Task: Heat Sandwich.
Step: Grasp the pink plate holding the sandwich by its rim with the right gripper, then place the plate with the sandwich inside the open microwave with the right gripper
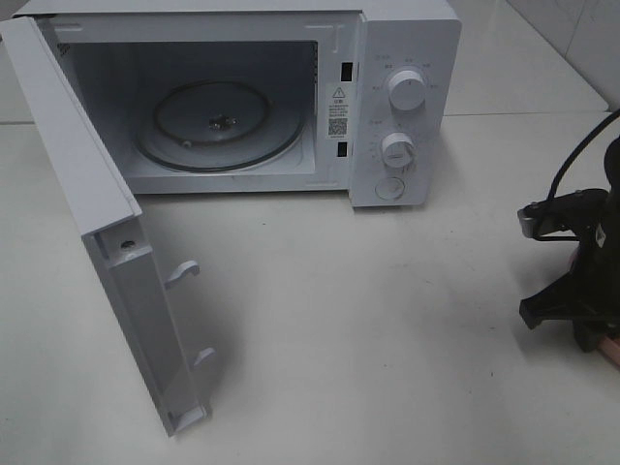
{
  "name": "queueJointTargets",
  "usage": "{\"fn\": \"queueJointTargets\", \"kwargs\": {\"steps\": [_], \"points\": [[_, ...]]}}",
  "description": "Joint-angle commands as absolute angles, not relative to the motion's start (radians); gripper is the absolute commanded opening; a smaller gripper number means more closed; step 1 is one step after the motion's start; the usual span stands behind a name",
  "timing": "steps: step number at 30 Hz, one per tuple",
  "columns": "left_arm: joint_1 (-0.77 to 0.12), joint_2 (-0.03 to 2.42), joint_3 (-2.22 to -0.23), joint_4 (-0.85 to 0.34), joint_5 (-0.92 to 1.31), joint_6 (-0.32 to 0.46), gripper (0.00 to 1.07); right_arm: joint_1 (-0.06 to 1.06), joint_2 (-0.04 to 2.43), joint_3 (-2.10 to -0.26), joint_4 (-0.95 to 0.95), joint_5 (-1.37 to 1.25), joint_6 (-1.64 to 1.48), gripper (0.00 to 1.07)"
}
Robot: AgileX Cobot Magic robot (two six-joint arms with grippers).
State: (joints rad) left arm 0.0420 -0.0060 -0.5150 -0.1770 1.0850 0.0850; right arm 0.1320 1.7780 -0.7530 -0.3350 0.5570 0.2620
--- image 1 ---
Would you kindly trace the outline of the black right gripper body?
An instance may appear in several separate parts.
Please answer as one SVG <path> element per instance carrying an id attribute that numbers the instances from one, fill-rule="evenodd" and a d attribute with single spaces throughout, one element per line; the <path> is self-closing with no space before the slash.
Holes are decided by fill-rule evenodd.
<path id="1" fill-rule="evenodd" d="M 572 268 L 578 303 L 590 315 L 573 323 L 576 334 L 619 332 L 619 193 L 577 191 L 580 229 Z"/>

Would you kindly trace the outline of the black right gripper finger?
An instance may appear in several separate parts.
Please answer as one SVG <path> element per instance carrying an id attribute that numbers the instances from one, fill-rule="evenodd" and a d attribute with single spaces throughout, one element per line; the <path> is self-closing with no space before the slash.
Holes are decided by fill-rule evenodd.
<path id="1" fill-rule="evenodd" d="M 545 321 L 574 321 L 584 316 L 576 300 L 574 280 L 559 278 L 542 291 L 522 299 L 519 315 L 529 329 Z"/>
<path id="2" fill-rule="evenodd" d="M 584 353 L 597 350 L 603 339 L 611 332 L 611 326 L 603 322 L 574 322 L 573 338 Z"/>

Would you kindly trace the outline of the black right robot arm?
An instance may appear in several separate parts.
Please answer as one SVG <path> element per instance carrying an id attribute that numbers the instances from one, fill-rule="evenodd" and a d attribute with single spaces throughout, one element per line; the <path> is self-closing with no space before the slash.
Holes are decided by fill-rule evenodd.
<path id="1" fill-rule="evenodd" d="M 569 271 L 542 291 L 520 301 L 519 314 L 531 329 L 545 321 L 569 321 L 585 353 L 606 337 L 619 335 L 619 140 L 604 155 L 607 191 L 585 189 L 551 201 L 531 203 L 517 212 L 523 234 L 543 239 L 571 231 L 578 242 Z"/>

